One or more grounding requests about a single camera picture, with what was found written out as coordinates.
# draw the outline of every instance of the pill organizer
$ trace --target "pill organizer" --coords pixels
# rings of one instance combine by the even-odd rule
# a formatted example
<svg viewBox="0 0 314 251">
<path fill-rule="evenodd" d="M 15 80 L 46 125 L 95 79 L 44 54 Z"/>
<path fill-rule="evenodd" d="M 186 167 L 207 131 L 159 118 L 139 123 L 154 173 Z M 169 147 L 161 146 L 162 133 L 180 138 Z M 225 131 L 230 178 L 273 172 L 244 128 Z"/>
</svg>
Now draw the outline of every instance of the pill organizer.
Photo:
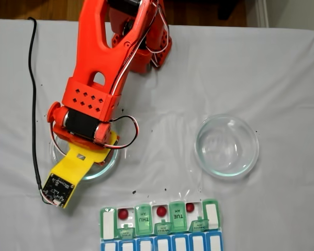
<svg viewBox="0 0 314 251">
<path fill-rule="evenodd" d="M 105 207 L 100 234 L 101 251 L 223 251 L 214 199 Z"/>
</svg>

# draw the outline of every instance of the circuit board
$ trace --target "circuit board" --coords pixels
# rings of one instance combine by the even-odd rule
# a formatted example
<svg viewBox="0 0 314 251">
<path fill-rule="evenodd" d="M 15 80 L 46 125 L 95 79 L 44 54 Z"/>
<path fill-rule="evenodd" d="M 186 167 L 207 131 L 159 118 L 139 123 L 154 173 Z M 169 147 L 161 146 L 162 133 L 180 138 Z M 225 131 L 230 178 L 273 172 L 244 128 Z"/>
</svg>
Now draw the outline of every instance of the circuit board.
<svg viewBox="0 0 314 251">
<path fill-rule="evenodd" d="M 73 188 L 74 186 L 71 183 L 55 174 L 50 174 L 42 191 L 47 199 L 57 206 L 63 207 L 68 201 Z"/>
</svg>

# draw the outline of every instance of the orange robotic arm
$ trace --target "orange robotic arm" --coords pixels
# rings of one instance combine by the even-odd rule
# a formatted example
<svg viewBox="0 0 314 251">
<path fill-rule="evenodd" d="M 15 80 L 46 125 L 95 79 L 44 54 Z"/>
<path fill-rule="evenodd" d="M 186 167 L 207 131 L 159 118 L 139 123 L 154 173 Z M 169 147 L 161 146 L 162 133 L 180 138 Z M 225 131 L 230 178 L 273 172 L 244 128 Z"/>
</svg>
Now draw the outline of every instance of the orange robotic arm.
<svg viewBox="0 0 314 251">
<path fill-rule="evenodd" d="M 115 33 L 112 48 L 106 42 L 108 6 Z M 113 149 L 108 145 L 110 122 L 128 72 L 145 73 L 151 62 L 160 67 L 171 44 L 162 0 L 85 0 L 79 18 L 76 67 L 68 80 L 63 106 L 55 102 L 49 109 L 51 130 L 90 150 Z M 97 73 L 103 74 L 104 85 L 94 82 Z"/>
</svg>

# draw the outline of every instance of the wooden floor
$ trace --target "wooden floor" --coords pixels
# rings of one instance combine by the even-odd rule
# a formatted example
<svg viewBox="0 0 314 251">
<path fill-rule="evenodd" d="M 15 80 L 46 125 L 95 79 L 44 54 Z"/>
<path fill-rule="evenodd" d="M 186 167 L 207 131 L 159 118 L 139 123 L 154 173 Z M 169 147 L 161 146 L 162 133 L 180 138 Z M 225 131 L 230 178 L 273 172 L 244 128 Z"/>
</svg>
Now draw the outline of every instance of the wooden floor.
<svg viewBox="0 0 314 251">
<path fill-rule="evenodd" d="M 84 0 L 0 0 L 0 18 L 77 21 Z M 164 0 L 171 25 L 246 27 L 244 0 L 240 0 L 229 20 L 219 20 L 214 0 Z"/>
</svg>

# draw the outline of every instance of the robotic arm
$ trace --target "robotic arm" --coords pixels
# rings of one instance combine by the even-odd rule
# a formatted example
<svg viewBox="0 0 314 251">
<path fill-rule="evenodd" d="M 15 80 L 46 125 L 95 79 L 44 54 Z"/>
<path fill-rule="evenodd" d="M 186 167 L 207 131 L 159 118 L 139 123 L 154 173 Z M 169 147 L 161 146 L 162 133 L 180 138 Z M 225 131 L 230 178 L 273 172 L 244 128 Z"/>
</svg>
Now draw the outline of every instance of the robotic arm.
<svg viewBox="0 0 314 251">
<path fill-rule="evenodd" d="M 112 48 L 107 45 L 105 15 L 113 32 Z M 76 185 L 94 162 L 102 162 L 111 149 L 128 147 L 134 139 L 117 146 L 118 135 L 111 131 L 113 112 L 119 105 L 129 71 L 146 73 L 152 64 L 159 68 L 172 45 L 164 15 L 163 0 L 85 0 L 79 18 L 77 61 L 69 78 L 62 104 L 55 102 L 47 121 L 55 146 L 66 155 L 50 172 L 42 196 L 51 204 L 66 207 Z M 105 82 L 94 81 L 102 73 Z M 68 141 L 65 154 L 53 133 Z"/>
</svg>

